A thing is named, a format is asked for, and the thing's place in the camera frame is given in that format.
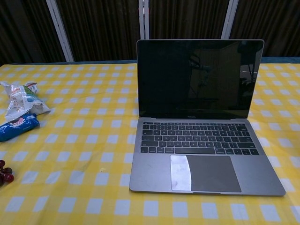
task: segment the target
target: table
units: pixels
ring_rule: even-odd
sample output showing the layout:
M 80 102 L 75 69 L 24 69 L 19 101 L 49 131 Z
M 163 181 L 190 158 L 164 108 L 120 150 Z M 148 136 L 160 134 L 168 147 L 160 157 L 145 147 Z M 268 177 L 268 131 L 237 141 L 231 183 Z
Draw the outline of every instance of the table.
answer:
M 249 115 L 284 197 L 130 192 L 134 63 L 4 65 L 0 78 L 37 82 L 51 108 L 41 128 L 0 144 L 15 173 L 0 187 L 3 225 L 300 223 L 300 64 L 262 64 Z M 7 106 L 2 92 L 1 122 Z

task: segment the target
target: laptop keyboard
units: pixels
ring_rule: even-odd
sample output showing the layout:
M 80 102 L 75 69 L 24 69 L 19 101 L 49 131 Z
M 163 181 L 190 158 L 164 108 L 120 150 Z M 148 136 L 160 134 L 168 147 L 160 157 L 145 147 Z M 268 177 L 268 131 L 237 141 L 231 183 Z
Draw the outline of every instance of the laptop keyboard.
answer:
M 141 153 L 258 155 L 244 123 L 144 122 Z

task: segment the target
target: snack wrapper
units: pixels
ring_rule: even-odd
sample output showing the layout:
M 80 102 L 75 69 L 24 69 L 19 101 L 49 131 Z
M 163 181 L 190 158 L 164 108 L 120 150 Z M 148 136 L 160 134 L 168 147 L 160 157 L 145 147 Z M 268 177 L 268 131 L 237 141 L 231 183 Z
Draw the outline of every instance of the snack wrapper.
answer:
M 5 115 L 7 121 L 12 121 L 26 113 L 36 115 L 50 111 L 48 106 L 36 96 L 37 83 L 27 83 L 26 85 L 15 85 L 0 82 L 4 87 L 10 104 Z
M 25 114 L 0 126 L 0 142 L 9 140 L 39 126 L 36 114 Z

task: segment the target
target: trackpad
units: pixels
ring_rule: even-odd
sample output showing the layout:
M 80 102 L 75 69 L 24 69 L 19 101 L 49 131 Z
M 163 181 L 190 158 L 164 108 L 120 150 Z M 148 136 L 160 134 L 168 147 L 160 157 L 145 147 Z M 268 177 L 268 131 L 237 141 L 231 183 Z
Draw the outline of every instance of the trackpad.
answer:
M 229 156 L 170 157 L 174 191 L 241 192 Z

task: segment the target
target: keyboard key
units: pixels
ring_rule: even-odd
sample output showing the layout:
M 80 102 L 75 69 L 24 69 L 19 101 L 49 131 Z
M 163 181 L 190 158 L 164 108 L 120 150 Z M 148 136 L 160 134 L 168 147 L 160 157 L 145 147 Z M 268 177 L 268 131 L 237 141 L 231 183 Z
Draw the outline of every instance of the keyboard key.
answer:
M 225 154 L 225 149 L 216 149 L 216 153 L 220 154 L 220 155 L 224 155 Z
M 216 137 L 216 140 L 217 140 L 217 142 L 223 142 L 224 141 L 223 137 Z
M 169 141 L 170 137 L 169 136 L 163 136 L 163 141 Z
M 237 129 L 238 131 L 247 131 L 247 127 L 244 127 L 244 126 L 242 126 L 242 127 L 237 126 L 236 129 Z
M 240 132 L 240 131 L 235 131 L 234 134 L 235 134 L 237 137 L 242 137 L 242 136 L 243 136 L 242 132 Z
M 158 145 L 159 145 L 160 147 L 165 147 L 165 142 L 158 142 Z
M 256 149 L 250 149 L 252 155 L 258 155 L 258 151 Z
M 197 131 L 195 131 L 195 130 L 191 130 L 191 135 L 193 135 L 193 136 L 197 136 L 198 134 L 197 134 Z
M 199 126 L 193 126 L 193 130 L 200 130 Z
M 242 151 L 240 149 L 233 149 L 233 151 L 236 155 L 241 155 L 242 154 Z
M 220 135 L 221 136 L 227 136 L 227 132 L 226 131 L 220 131 Z
M 205 148 L 205 142 L 198 142 L 198 147 L 199 148 Z
M 229 148 L 229 144 L 227 142 L 222 142 L 221 144 L 223 148 Z
M 174 153 L 174 148 L 165 148 L 165 153 Z
M 170 136 L 170 140 L 171 141 L 176 141 L 177 140 L 177 136 Z
M 205 135 L 206 135 L 206 136 L 212 136 L 212 132 L 209 131 L 209 130 L 207 130 L 207 131 L 205 131 Z
M 153 130 L 143 130 L 142 134 L 143 135 L 152 135 L 153 134 Z
M 142 141 L 141 144 L 143 147 L 144 146 L 150 146 L 150 147 L 157 147 L 158 146 L 158 142 L 151 142 L 151 141 Z
M 194 147 L 194 148 L 198 147 L 197 142 L 190 142 L 189 144 L 191 147 Z
M 233 131 L 227 131 L 228 136 L 234 136 L 234 132 Z
M 207 130 L 207 126 L 200 126 L 200 130 Z
M 192 137 L 192 136 L 186 136 L 186 141 L 187 141 L 187 142 L 193 141 L 193 137 Z
M 165 152 L 164 148 L 157 147 L 156 153 L 164 153 L 164 152 Z
M 174 142 L 175 147 L 181 147 L 181 142 Z
M 182 135 L 182 131 L 181 130 L 175 130 L 175 134 L 176 135 Z
M 208 140 L 209 140 L 210 142 L 215 142 L 215 141 L 216 141 L 216 138 L 215 138 L 214 136 L 209 136 L 209 137 L 208 137 Z
M 200 139 L 200 137 L 199 136 L 193 136 L 193 141 L 194 142 L 198 142 L 198 141 L 200 141 L 201 139 Z
M 214 147 L 214 144 L 212 142 L 206 142 L 206 147 L 208 148 L 213 148 Z
M 247 148 L 247 149 L 255 149 L 254 143 L 245 143 L 245 142 L 238 142 L 239 148 Z
M 220 132 L 218 132 L 218 131 L 213 131 L 212 134 L 213 134 L 214 136 L 220 136 Z
M 243 152 L 243 155 L 250 155 L 249 149 L 241 149 Z
M 227 126 L 222 126 L 222 130 L 227 131 L 227 130 L 229 130 L 229 127 L 227 127 Z
M 221 148 L 222 147 L 220 142 L 214 142 L 214 146 L 215 146 L 215 148 Z
M 174 147 L 174 142 L 167 142 L 167 147 Z
M 198 131 L 198 135 L 199 135 L 199 136 L 204 136 L 205 133 L 204 133 L 204 131 L 199 130 L 199 131 Z
M 154 136 L 143 135 L 142 140 L 143 141 L 154 141 Z
M 206 137 L 206 136 L 201 136 L 201 141 L 203 141 L 203 142 L 208 142 L 208 137 Z
M 176 154 L 215 154 L 213 148 L 175 148 Z
M 187 136 L 187 135 L 190 135 L 190 132 L 188 130 L 184 130 L 183 132 L 183 135 Z
M 155 141 L 161 141 L 162 137 L 161 136 L 155 136 Z
M 233 155 L 233 149 L 225 149 L 227 155 Z
M 222 130 L 220 126 L 215 126 L 215 130 Z
M 229 143 L 229 145 L 230 145 L 230 148 L 237 148 L 238 147 L 238 145 L 236 143 L 233 143 L 233 142 Z
M 231 142 L 231 138 L 230 137 L 223 137 L 225 142 Z
M 238 137 L 231 137 L 231 140 L 232 140 L 233 142 L 239 142 L 239 138 L 238 138 Z
M 251 137 L 239 137 L 240 142 L 253 142 Z
M 141 147 L 142 153 L 148 153 L 148 147 Z
M 242 134 L 244 137 L 250 137 L 250 134 L 248 131 L 242 131 Z
M 236 131 L 236 128 L 234 126 L 229 126 L 229 130 Z
M 189 147 L 189 142 L 182 142 L 183 147 Z
M 149 153 L 156 153 L 155 147 L 149 147 Z

